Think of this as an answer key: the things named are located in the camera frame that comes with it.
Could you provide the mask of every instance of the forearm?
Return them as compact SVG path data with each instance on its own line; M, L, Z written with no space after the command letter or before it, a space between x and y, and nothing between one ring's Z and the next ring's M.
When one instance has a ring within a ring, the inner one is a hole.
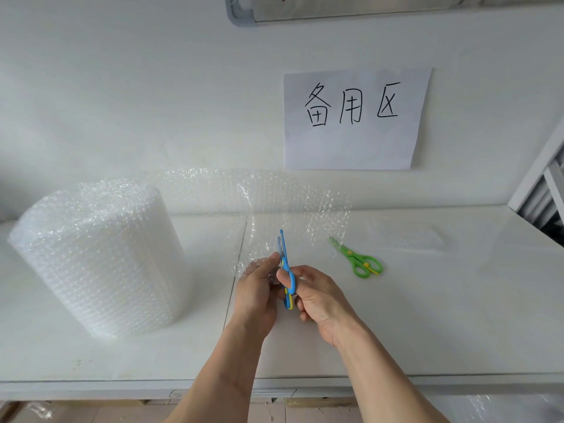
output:
M363 322L345 321L336 346L365 423L448 423Z
M262 341L252 326L231 321L165 423L246 423Z

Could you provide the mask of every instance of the white wall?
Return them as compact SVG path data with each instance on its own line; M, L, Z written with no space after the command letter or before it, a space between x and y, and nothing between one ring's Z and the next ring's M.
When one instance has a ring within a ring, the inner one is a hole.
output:
M223 0L0 0L0 212L76 181L283 168L282 75L435 67L411 171L301 171L357 208L507 203L564 113L564 6L244 29Z

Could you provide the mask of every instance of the green scissors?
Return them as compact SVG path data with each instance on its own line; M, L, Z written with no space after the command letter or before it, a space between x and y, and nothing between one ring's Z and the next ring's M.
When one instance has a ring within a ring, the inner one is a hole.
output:
M341 251L342 254L349 259L353 269L352 272L356 274L356 276L366 279L370 276L370 273L379 275L384 270L380 261L373 256L358 255L346 246L339 245L339 242L337 242L334 237L330 237L329 242L331 242L331 245L333 245L335 249ZM371 262L376 265L376 269L370 265Z

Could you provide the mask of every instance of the bubble wrap roll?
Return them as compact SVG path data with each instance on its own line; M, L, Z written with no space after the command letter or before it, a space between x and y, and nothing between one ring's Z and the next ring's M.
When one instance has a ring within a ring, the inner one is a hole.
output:
M95 337L142 334L186 309L192 281L151 185L111 180L53 193L9 241Z

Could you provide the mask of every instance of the floor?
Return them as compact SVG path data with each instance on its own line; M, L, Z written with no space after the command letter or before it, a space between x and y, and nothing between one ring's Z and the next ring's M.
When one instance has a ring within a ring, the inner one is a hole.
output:
M53 408L53 418L40 419L28 409L12 423L159 423L173 411L174 405L125 405L107 407ZM252 403L249 423L362 423L358 407L290 408L284 403Z

